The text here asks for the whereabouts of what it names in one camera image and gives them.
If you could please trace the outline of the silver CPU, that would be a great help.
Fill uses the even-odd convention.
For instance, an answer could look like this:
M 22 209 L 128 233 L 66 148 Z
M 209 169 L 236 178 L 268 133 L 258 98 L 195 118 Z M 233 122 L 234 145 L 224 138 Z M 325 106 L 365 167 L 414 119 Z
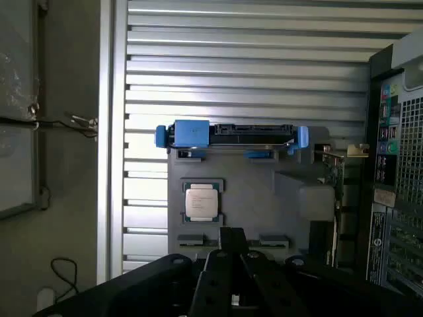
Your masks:
M 189 188 L 185 195 L 185 216 L 189 221 L 213 221 L 218 216 L 218 191 L 214 188 Z

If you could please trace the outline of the disk in blue caddy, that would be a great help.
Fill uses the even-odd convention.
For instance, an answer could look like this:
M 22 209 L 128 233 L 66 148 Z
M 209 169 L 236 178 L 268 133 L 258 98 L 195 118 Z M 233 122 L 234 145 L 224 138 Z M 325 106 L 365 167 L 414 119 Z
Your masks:
M 176 120 L 155 130 L 155 146 L 180 158 L 204 158 L 208 149 L 240 150 L 248 159 L 272 159 L 286 150 L 289 155 L 309 146 L 309 128 L 291 124 L 255 125 L 207 120 Z

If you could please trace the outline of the small white plug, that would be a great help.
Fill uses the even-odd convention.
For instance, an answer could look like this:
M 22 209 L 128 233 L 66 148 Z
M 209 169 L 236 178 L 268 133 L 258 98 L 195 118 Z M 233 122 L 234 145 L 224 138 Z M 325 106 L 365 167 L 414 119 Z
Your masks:
M 46 309 L 56 301 L 56 292 L 50 287 L 44 287 L 38 291 L 36 296 L 36 311 Z

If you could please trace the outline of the metal table clamp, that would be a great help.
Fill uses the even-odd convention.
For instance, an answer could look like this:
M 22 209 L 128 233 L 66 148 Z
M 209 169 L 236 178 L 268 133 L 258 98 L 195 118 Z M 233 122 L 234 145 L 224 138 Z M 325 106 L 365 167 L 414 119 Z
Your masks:
M 71 122 L 71 127 L 85 137 L 89 139 L 98 137 L 98 118 L 88 118 L 71 112 L 64 112 L 64 116 Z

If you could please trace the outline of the green graphics card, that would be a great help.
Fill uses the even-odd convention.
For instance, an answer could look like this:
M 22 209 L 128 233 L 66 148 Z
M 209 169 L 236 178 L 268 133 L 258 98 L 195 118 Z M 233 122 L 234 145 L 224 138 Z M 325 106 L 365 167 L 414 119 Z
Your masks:
M 314 148 L 316 162 L 323 163 L 323 178 L 321 182 L 334 189 L 334 228 L 330 265 L 338 266 L 337 249 L 340 238 L 341 218 L 344 200 L 345 161 L 350 159 L 365 159 L 369 156 L 369 144 L 349 144 L 346 153 L 337 153 L 329 144 L 317 144 Z

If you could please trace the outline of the grey framed panel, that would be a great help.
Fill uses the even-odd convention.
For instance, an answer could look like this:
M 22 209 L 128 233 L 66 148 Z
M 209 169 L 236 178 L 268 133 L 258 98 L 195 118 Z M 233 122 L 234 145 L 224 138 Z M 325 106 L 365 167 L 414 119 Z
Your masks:
M 0 0 L 0 220 L 40 204 L 40 17 L 48 0 Z

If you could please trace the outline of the grey parts rack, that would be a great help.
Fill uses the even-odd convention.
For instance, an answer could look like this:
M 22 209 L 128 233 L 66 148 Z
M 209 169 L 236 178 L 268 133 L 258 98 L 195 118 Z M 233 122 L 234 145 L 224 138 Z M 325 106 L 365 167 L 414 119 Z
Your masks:
M 219 230 L 242 228 L 248 245 L 274 260 L 294 255 L 330 265 L 334 228 L 334 189 L 321 182 L 323 163 L 315 161 L 317 144 L 330 144 L 324 127 L 309 128 L 309 146 L 289 155 L 246 158 L 240 150 L 208 149 L 204 158 L 168 156 L 168 251 L 189 258 L 219 247 Z M 189 188 L 218 191 L 218 216 L 189 221 Z

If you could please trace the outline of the black open PC case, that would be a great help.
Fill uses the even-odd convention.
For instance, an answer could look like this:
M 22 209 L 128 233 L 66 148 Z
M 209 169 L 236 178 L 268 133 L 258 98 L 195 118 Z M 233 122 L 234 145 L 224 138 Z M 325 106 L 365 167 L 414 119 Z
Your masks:
M 369 64 L 366 277 L 423 300 L 423 28 Z

